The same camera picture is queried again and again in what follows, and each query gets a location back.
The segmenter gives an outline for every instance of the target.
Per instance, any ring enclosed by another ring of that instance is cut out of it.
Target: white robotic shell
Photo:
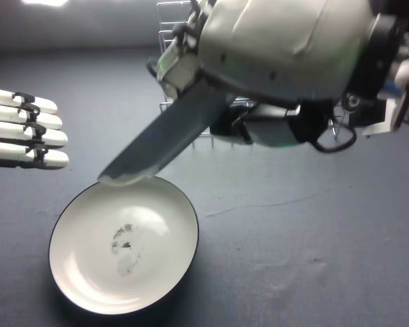
[[[375,17],[368,0],[219,0],[198,56],[242,89],[285,99],[338,98]]]

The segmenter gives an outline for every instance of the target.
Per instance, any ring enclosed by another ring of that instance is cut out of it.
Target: plate
[[[180,282],[197,245],[196,212],[173,184],[157,177],[127,187],[96,183],[56,222],[50,269],[75,305],[103,315],[133,313]]]

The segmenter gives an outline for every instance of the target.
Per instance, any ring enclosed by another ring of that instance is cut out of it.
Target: wire rack
[[[169,47],[169,45],[174,41],[174,35],[172,34],[172,29],[175,25],[181,23],[187,23],[187,20],[190,16],[191,12],[191,5],[190,1],[169,1],[169,2],[161,2],[157,5],[157,15],[159,18],[159,43],[160,43],[160,50],[161,54]],[[160,104],[160,111],[163,112],[166,110],[171,103],[168,102],[168,98],[164,93],[165,101]],[[247,98],[239,97],[233,103],[233,106],[252,106],[253,101]],[[345,112],[342,110],[337,111],[337,118],[340,118],[341,121],[344,121],[346,118]],[[338,135],[340,132],[340,125],[334,124],[332,120],[329,121],[329,127],[333,132],[333,137],[337,141]],[[206,130],[204,133],[200,135],[200,137],[211,137],[212,145],[214,142],[213,136]]]

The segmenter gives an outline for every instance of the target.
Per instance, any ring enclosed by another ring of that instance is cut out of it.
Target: robotic hand
[[[100,175],[112,185],[152,176],[206,128],[225,140],[322,153],[409,123],[409,0],[191,0],[187,24],[149,71],[172,106]],[[253,106],[231,106],[238,96]],[[318,139],[338,104],[352,138]]]
[[[51,150],[68,142],[56,114],[50,100],[0,90],[0,167],[66,167],[68,156]]]

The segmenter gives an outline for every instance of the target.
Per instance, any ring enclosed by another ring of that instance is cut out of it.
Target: white robotic hand
[[[54,102],[0,90],[0,167],[61,169],[68,142]]]

